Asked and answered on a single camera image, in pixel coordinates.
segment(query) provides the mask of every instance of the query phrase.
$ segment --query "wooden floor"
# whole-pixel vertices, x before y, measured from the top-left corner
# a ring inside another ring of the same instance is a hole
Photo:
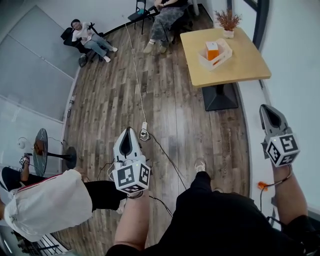
[[[143,54],[151,26],[152,22],[146,20],[143,35],[140,27],[135,31],[133,24],[128,26],[149,132],[176,163],[187,188],[196,175],[195,160],[204,158],[213,188],[248,196],[248,140],[241,105],[237,109],[206,112],[201,89],[191,84],[180,40],[166,54],[157,50]],[[193,30],[212,26],[201,8]],[[68,144],[77,150],[78,166],[87,171],[91,181],[97,180],[99,169],[113,160],[113,146],[120,133],[128,126],[138,133],[144,121],[127,30],[121,28],[106,38],[119,51],[109,55],[110,63],[96,59],[81,69],[65,134]],[[162,199],[174,212],[176,198],[185,189],[155,141],[141,141],[141,145],[153,172],[150,194]],[[100,179],[108,178],[107,169]],[[150,199],[150,205],[146,246],[157,243],[171,221],[161,203]],[[120,217],[115,211],[96,210],[87,222],[55,236],[83,256],[103,256],[113,244]]]

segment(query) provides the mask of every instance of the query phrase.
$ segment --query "black chair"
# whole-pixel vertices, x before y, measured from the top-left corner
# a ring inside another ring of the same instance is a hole
[[[103,37],[104,33],[98,33],[96,29],[94,28],[94,23],[90,23],[88,29],[93,30],[99,37]],[[72,27],[68,27],[60,36],[63,39],[63,44],[65,46],[71,46],[75,47],[79,50],[81,54],[85,54],[85,57],[79,58],[79,65],[81,68],[83,68],[88,61],[93,62],[93,58],[97,55],[97,53],[91,49],[87,49],[83,46],[81,43],[81,38],[79,38],[77,41],[72,41],[72,35],[73,35],[74,29]],[[99,56],[99,61],[102,62],[104,58]]]
[[[189,11],[189,7],[185,9],[184,14],[178,18],[171,26],[170,31],[173,32],[172,44],[176,43],[177,38],[180,36],[181,32],[191,32],[194,26],[192,22],[192,16]]]
[[[151,8],[146,10],[146,2],[147,0],[136,0],[135,13],[131,14],[128,17],[130,21],[134,22],[134,29],[136,29],[136,23],[142,21],[141,35],[143,35],[144,33],[145,18],[148,18],[150,20],[150,17],[152,17],[152,19],[154,20],[154,16],[160,13],[155,6],[152,6]],[[144,4],[143,13],[139,13],[140,11],[142,11],[142,9],[138,7],[138,3]]]

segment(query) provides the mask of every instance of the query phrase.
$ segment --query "potted plant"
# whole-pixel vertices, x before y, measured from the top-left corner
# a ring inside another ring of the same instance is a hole
[[[227,11],[214,11],[216,21],[224,28],[223,36],[225,38],[234,38],[234,29],[240,24],[242,16],[235,14],[233,15],[232,10],[228,9]]]

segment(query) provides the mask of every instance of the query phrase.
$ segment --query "flower pot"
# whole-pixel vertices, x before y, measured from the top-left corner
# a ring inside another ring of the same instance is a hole
[[[223,36],[225,38],[234,38],[235,32],[234,31],[229,31],[229,30],[223,30]]]

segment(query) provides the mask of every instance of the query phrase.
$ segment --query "table leg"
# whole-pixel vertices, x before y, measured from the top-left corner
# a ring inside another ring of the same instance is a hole
[[[71,146],[69,147],[66,152],[66,154],[52,154],[48,152],[48,157],[55,157],[55,158],[61,158],[65,160],[65,164],[69,169],[73,169],[77,165],[77,151],[76,149]]]
[[[202,88],[206,111],[238,108],[234,84],[226,83]]]

